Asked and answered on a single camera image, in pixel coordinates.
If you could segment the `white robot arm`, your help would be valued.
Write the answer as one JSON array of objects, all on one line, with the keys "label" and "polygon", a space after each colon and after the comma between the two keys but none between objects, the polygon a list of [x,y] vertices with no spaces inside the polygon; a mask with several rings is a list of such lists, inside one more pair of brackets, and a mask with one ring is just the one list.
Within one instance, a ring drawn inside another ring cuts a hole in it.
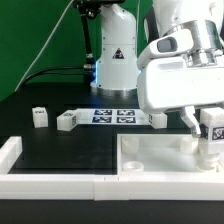
[{"label": "white robot arm", "polygon": [[91,89],[136,94],[147,115],[177,111],[201,135],[195,110],[224,102],[224,0],[152,0],[144,20],[148,44],[136,53],[136,19],[119,5],[101,8],[102,53]]}]

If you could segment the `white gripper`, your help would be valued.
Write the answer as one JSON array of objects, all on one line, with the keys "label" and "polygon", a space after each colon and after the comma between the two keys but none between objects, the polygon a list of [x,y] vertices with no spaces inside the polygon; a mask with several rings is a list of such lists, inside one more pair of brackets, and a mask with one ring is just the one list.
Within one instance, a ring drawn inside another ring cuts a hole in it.
[{"label": "white gripper", "polygon": [[137,93],[145,114],[181,108],[180,117],[192,137],[200,138],[193,106],[224,102],[224,59],[215,66],[191,68],[183,59],[152,60],[138,77]]}]

